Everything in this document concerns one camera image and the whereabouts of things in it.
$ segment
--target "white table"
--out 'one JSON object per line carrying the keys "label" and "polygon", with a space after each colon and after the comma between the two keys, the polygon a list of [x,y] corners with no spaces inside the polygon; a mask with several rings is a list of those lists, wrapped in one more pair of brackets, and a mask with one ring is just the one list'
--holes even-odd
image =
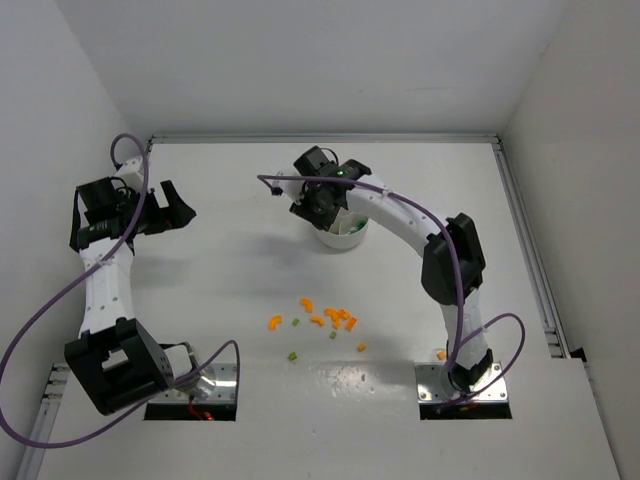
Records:
{"label": "white table", "polygon": [[[47,452],[39,480],[618,478],[582,365],[550,358],[491,145],[322,144],[434,211],[475,220],[487,260],[483,316],[513,311],[527,326],[507,376],[513,419],[490,421],[419,419],[413,365],[433,361],[446,337],[415,252],[377,225],[356,249],[330,252],[255,180],[310,146],[154,146],[152,184],[173,180],[198,216],[136,239],[137,318],[158,341],[189,341],[203,357],[238,340],[237,421],[145,422],[140,411],[85,445]],[[308,323],[303,296],[349,309],[356,329],[330,340]],[[269,332],[276,314],[285,322]],[[496,359],[510,358],[518,332],[508,321],[492,329]],[[51,440],[106,421],[72,380]]]}

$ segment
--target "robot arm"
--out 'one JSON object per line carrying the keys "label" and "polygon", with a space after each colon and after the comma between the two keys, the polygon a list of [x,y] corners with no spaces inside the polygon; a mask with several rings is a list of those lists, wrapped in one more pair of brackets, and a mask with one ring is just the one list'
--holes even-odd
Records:
{"label": "robot arm", "polygon": [[[143,186],[141,159],[123,164],[115,177],[76,188],[70,246],[88,270],[102,261],[123,236]],[[65,345],[65,359],[103,415],[171,388],[191,369],[188,346],[159,345],[135,318],[129,275],[134,237],[185,227],[195,217],[170,181],[161,182],[168,206],[160,208],[147,192],[133,233],[115,255],[86,282],[85,314],[79,338]],[[80,227],[77,197],[86,207],[88,225]],[[112,355],[122,351],[124,359]]]}
{"label": "robot arm", "polygon": [[[365,165],[356,160],[338,165],[331,162],[319,147],[305,152],[292,168],[278,175],[347,178],[364,181],[383,191],[388,189]],[[293,200],[290,211],[318,229],[328,230],[340,208],[344,208],[369,217],[408,243],[423,259],[422,285],[440,304],[451,352],[458,315],[453,265],[442,233],[429,218],[409,205],[388,198],[385,193],[354,188],[353,185],[275,180],[272,192],[275,195],[285,193],[290,197]],[[465,338],[482,328],[478,288],[482,283],[484,256],[475,225],[468,216],[460,213],[456,218],[439,218],[447,225],[458,253],[465,295],[461,338]],[[492,352],[484,334],[480,333],[459,350],[450,379],[458,389],[469,392],[492,362]]]}

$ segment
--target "white bowl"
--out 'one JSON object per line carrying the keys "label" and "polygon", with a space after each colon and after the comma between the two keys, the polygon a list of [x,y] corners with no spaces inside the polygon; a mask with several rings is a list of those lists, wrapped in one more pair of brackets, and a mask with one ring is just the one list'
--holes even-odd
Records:
{"label": "white bowl", "polygon": [[336,221],[328,232],[315,229],[316,236],[326,246],[337,250],[348,250],[364,239],[369,228],[369,219],[359,213],[340,209]]}

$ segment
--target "white wall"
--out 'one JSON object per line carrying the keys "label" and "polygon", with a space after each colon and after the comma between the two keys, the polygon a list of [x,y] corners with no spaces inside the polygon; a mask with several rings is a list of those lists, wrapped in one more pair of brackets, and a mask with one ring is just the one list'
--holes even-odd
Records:
{"label": "white wall", "polygon": [[[53,0],[3,0],[0,14],[0,350],[81,271],[69,249],[73,189],[110,171],[109,142],[127,125]],[[28,433],[51,362],[82,319],[82,289],[25,338],[0,389]],[[22,448],[0,432],[0,478]]]}
{"label": "white wall", "polygon": [[571,344],[640,478],[640,2],[576,0],[505,135]]}
{"label": "white wall", "polygon": [[56,0],[129,123],[496,132],[567,0]]}

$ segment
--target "gray wall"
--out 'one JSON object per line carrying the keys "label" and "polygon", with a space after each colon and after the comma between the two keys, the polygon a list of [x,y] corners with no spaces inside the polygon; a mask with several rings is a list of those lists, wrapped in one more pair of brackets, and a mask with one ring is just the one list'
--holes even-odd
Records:
{"label": "gray wall", "polygon": [[496,132],[567,0],[56,0],[134,128]]}
{"label": "gray wall", "polygon": [[577,0],[505,135],[571,344],[640,478],[640,3]]}
{"label": "gray wall", "polygon": [[[53,0],[3,0],[0,14],[0,351],[81,272],[68,245],[73,189],[110,171],[109,142],[127,125]],[[0,388],[28,433],[51,362],[82,320],[83,290],[27,334]],[[22,448],[0,433],[0,478]]]}

